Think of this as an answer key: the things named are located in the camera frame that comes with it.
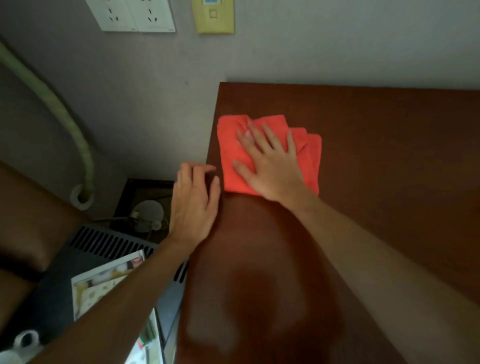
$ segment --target wall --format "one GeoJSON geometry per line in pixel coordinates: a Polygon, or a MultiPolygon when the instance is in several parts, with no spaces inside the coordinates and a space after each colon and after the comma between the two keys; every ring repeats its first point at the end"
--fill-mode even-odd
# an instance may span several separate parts
{"type": "MultiPolygon", "coordinates": [[[[69,201],[73,187],[83,181],[84,169],[70,135],[42,102],[0,64],[0,160],[69,201]]],[[[113,216],[125,172],[92,149],[95,200],[88,214],[113,216]]]]}
{"type": "Polygon", "coordinates": [[[220,81],[478,88],[476,0],[238,0],[234,36],[106,34],[85,1],[3,1],[0,34],[130,176],[204,161],[220,81]]]}

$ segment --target folded towel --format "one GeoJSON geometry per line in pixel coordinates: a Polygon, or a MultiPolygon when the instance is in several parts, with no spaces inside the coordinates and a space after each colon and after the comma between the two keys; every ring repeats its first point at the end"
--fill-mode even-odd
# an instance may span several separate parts
{"type": "MultiPolygon", "coordinates": [[[[247,115],[222,116],[218,120],[216,131],[220,143],[225,191],[258,195],[232,166],[232,160],[236,159],[255,172],[255,164],[237,139],[238,129],[244,133],[248,132],[248,120],[247,115]]],[[[285,116],[266,116],[252,121],[262,133],[262,124],[267,124],[280,139],[283,148],[287,149],[288,125],[285,116]]],[[[291,130],[303,180],[313,192],[318,194],[318,170],[322,153],[322,138],[317,134],[308,134],[305,128],[291,128],[291,130]]]]}

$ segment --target hose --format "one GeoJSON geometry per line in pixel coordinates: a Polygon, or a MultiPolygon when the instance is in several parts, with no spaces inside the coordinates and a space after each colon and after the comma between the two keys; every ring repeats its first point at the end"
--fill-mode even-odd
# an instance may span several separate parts
{"type": "Polygon", "coordinates": [[[75,123],[63,103],[55,93],[34,75],[20,60],[18,60],[0,41],[0,61],[10,69],[25,85],[27,85],[43,101],[51,113],[57,118],[60,124],[68,131],[75,145],[78,148],[85,168],[85,178],[82,191],[78,196],[80,202],[86,202],[93,193],[93,159],[88,143],[85,140],[82,131],[75,123]]]}

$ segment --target person's right arm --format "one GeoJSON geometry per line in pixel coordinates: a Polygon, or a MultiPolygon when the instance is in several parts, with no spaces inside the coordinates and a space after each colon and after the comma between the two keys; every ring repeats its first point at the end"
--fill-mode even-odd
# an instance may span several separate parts
{"type": "Polygon", "coordinates": [[[234,161],[236,171],[300,220],[405,359],[480,363],[478,306],[317,198],[303,183],[291,134],[285,151],[268,127],[269,141],[249,128],[258,148],[238,137],[256,173],[234,161]]]}

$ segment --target orange cleaning cloth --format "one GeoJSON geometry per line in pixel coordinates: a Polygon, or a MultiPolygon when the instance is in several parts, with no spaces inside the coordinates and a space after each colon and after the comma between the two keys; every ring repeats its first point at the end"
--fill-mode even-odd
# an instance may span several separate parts
{"type": "MultiPolygon", "coordinates": [[[[243,178],[237,174],[232,165],[232,160],[236,159],[255,172],[255,164],[252,158],[245,152],[237,139],[238,129],[244,133],[248,132],[248,120],[249,117],[247,115],[222,116],[218,120],[216,132],[220,143],[220,157],[222,160],[225,191],[258,195],[258,193],[247,185],[243,178]]],[[[285,116],[266,116],[252,120],[252,122],[262,133],[264,133],[262,124],[267,124],[280,139],[283,148],[285,150],[287,149],[288,125],[285,116]]],[[[291,130],[303,180],[313,192],[318,194],[318,170],[320,167],[320,156],[322,154],[322,138],[317,134],[308,134],[305,128],[291,128],[291,130]]]]}

